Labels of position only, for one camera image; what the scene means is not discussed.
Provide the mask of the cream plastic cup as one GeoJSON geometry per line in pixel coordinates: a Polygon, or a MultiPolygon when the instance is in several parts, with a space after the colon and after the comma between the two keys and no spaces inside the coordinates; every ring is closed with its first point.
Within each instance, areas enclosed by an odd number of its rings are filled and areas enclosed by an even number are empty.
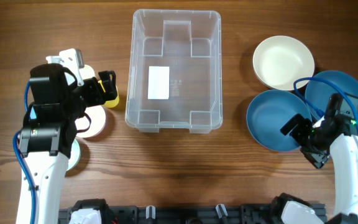
{"type": "Polygon", "coordinates": [[[83,68],[80,68],[79,73],[83,80],[95,77],[95,72],[93,68],[89,65],[84,65],[83,68]]]}

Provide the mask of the yellow plastic cup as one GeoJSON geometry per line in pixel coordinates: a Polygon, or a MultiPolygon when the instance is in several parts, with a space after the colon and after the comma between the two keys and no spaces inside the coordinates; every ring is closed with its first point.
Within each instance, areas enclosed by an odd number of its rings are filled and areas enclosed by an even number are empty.
{"type": "Polygon", "coordinates": [[[117,93],[117,97],[114,100],[106,101],[104,106],[106,108],[114,108],[119,104],[119,94],[117,93]]]}

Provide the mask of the blue bowl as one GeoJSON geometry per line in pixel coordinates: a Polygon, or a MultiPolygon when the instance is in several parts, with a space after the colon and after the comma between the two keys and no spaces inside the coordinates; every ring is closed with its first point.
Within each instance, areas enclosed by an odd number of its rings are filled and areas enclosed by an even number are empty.
{"type": "MultiPolygon", "coordinates": [[[[318,73],[314,77],[328,80],[343,92],[358,97],[358,81],[344,72],[327,70],[318,73]]],[[[305,90],[305,98],[318,109],[325,111],[329,98],[334,93],[337,93],[337,91],[325,83],[309,81],[305,90]]],[[[354,103],[354,106],[358,112],[358,103],[354,103]]]]}
{"type": "Polygon", "coordinates": [[[290,152],[300,145],[280,129],[294,115],[312,119],[304,102],[288,91],[268,90],[257,95],[249,104],[247,127],[252,137],[263,147],[275,152],[290,152]]]}

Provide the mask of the cream white bowl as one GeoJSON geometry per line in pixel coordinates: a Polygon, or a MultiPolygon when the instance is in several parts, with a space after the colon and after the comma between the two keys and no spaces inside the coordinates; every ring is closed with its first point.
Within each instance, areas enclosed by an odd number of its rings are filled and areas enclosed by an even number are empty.
{"type": "Polygon", "coordinates": [[[263,40],[252,57],[256,77],[267,87],[294,90],[293,82],[312,77],[315,62],[309,48],[301,41],[284,35],[263,40]]]}

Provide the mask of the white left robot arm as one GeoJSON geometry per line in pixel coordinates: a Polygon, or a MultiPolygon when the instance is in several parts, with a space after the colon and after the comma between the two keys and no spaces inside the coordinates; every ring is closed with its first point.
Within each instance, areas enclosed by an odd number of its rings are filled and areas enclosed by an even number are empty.
{"type": "Polygon", "coordinates": [[[60,196],[71,157],[71,146],[80,132],[75,121],[90,119],[85,110],[118,97],[112,70],[78,83],[59,63],[46,63],[30,71],[25,93],[22,128],[12,145],[22,171],[17,223],[57,223],[60,196]]]}

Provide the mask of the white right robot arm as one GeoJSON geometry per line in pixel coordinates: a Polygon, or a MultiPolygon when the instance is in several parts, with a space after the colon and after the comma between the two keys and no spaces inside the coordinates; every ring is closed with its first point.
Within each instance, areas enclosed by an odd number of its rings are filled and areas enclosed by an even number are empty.
{"type": "Polygon", "coordinates": [[[317,169],[331,159],[335,173],[333,223],[358,223],[358,97],[331,95],[326,112],[316,123],[296,114],[282,128],[317,169]]]}

